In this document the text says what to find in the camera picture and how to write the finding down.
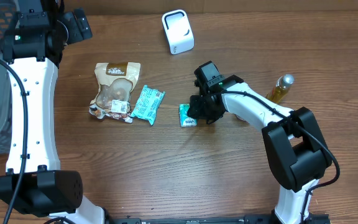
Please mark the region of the green white tissue pack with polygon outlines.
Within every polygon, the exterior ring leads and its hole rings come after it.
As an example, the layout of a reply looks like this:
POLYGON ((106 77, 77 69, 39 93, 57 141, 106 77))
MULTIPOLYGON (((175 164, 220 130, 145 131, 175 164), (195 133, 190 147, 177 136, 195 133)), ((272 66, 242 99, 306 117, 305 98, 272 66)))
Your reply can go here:
POLYGON ((187 115, 189 108, 189 104, 179 105, 180 126, 182 128, 195 127, 197 125, 197 120, 187 115))

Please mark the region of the teal snack packet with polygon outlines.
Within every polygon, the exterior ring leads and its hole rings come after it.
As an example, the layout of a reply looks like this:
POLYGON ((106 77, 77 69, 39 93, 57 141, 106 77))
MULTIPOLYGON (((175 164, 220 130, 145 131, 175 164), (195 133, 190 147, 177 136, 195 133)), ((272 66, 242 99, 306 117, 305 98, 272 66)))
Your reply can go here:
POLYGON ((164 91, 161 92, 144 85, 131 113, 131 117, 147 120, 153 126, 157 117, 157 110, 164 96, 164 91))

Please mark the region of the brown and white snack bag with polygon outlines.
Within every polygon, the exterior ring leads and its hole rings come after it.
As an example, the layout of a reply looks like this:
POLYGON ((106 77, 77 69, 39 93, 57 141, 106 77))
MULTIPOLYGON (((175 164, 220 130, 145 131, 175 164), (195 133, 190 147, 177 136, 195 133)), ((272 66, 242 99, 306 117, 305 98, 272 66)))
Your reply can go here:
POLYGON ((97 63, 94 74, 98 94, 89 104, 89 113, 98 119, 112 118, 132 123, 131 93, 137 85, 141 64, 137 62, 97 63))

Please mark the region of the yellow dish soap bottle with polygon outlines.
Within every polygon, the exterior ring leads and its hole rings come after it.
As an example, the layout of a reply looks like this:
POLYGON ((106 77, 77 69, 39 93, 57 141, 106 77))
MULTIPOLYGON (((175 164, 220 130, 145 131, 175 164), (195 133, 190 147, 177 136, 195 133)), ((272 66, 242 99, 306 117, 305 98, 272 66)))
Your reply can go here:
POLYGON ((266 99, 272 101, 273 103, 279 104, 290 91, 294 81, 295 78, 291 74, 285 74, 284 76, 281 76, 277 80, 272 91, 266 95, 266 99))

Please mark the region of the green lid seasoning jar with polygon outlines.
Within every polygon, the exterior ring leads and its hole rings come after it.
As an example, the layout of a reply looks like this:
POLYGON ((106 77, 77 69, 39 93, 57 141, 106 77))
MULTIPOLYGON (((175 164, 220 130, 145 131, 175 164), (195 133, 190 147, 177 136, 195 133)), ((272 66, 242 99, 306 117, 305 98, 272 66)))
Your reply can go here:
POLYGON ((245 118, 243 118, 242 116, 239 116, 239 115, 237 115, 237 114, 235 114, 235 116, 239 119, 239 120, 241 120, 241 121, 247 121, 245 118))

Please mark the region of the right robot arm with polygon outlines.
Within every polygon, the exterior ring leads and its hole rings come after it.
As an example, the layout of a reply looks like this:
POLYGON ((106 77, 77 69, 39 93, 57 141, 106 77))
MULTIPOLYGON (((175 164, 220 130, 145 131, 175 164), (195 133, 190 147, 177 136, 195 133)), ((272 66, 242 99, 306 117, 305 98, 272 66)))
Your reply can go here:
POLYGON ((335 183, 338 161, 328 149, 314 114, 305 107, 280 106, 253 91, 236 75, 224 77, 212 61, 195 71, 199 93, 187 115, 208 124, 232 113, 262 133, 270 170, 280 184, 278 203, 269 215, 245 215, 241 223, 330 223, 309 212, 314 190, 335 183))

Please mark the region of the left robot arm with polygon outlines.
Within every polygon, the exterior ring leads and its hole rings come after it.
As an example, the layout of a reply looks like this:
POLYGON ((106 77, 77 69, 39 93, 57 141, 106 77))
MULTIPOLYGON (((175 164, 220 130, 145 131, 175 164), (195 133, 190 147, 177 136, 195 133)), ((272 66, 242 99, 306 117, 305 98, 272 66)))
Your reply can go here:
POLYGON ((12 137, 0 199, 13 211, 47 223, 109 223, 109 213, 83 193, 77 171, 62 170, 54 133, 54 92, 67 45, 90 39, 81 8, 56 0, 20 1, 5 31, 0 64, 8 71, 12 137))

